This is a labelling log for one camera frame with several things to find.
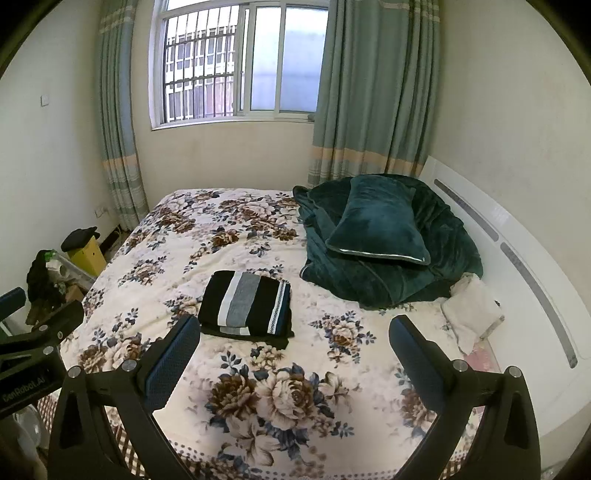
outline window sill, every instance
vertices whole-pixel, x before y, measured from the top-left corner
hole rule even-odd
[[[157,127],[152,127],[152,132],[156,130],[165,130],[168,128],[175,128],[175,127],[187,127],[189,125],[209,125],[209,124],[222,124],[227,122],[292,122],[297,124],[313,124],[313,121],[310,121],[306,118],[253,118],[253,117],[243,117],[243,116],[225,116],[220,118],[212,118],[207,120],[196,120],[196,121],[183,121],[183,122],[170,122],[168,124],[158,125]]]

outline floral bedspread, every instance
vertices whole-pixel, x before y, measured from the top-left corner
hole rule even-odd
[[[438,302],[367,311],[301,280],[306,237],[297,208],[276,191],[168,195],[84,299],[85,321],[64,341],[64,362],[97,372],[140,358],[179,315],[199,311],[216,270],[288,280],[288,348],[202,335],[154,417],[206,478],[391,478],[436,415],[389,346],[390,320],[405,313],[450,358],[461,353]],[[478,421],[474,412],[456,460]]]

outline white wall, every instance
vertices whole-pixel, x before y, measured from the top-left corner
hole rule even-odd
[[[139,0],[132,46],[135,141],[148,203],[177,189],[291,190],[307,183],[313,124],[220,122],[151,129],[148,103],[154,0]]]
[[[591,310],[589,82],[525,0],[446,0],[441,17],[431,155],[511,212]],[[590,421],[585,407],[543,437],[543,465],[566,458]]]
[[[0,293],[26,289],[37,252],[74,229],[118,223],[100,166],[94,97],[100,0],[63,0],[0,79]],[[41,107],[40,96],[50,104]],[[26,309],[12,321],[22,325]]]

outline silver bolt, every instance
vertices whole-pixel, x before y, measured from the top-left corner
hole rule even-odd
[[[78,365],[74,365],[72,368],[70,368],[68,370],[68,377],[76,378],[81,373],[82,373],[82,369]]]
[[[515,378],[519,378],[521,376],[521,370],[515,366],[509,367],[509,375]]]
[[[468,364],[464,360],[454,360],[452,362],[453,368],[459,372],[465,372],[468,370]]]
[[[138,363],[135,360],[126,360],[121,364],[121,368],[126,372],[131,372],[138,366]]]

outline gray headboard inlay strip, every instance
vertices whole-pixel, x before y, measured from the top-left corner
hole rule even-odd
[[[550,320],[550,323],[552,324],[552,327],[554,328],[554,331],[558,336],[558,340],[562,345],[562,348],[564,350],[570,367],[576,367],[579,361],[577,360],[577,354],[574,351],[573,344],[570,342],[569,336],[567,335],[566,330],[564,329],[564,325],[562,325],[562,322],[560,321],[560,318],[556,313],[556,310],[554,309],[554,307],[550,303],[550,300],[542,290],[542,287],[540,287],[540,284],[537,283],[537,281],[535,280],[531,272],[528,270],[528,268],[519,259],[519,257],[515,254],[511,247],[509,247],[509,245],[507,245],[505,242],[501,243],[501,251],[507,256],[509,261],[517,269],[519,274],[528,284],[531,291],[534,293],[535,298],[537,298],[540,302],[540,305],[542,305],[542,308],[546,312],[546,315],[548,316],[548,319]]]
[[[472,217],[472,219],[480,225],[486,234],[491,237],[495,242],[499,239],[499,233],[490,226],[490,224],[481,217],[480,213],[475,211],[470,205],[468,205],[462,197],[460,197],[456,192],[454,192],[450,187],[442,183],[440,180],[435,179],[435,185],[441,188],[451,199],[456,202],[460,207],[462,207],[468,215]]]

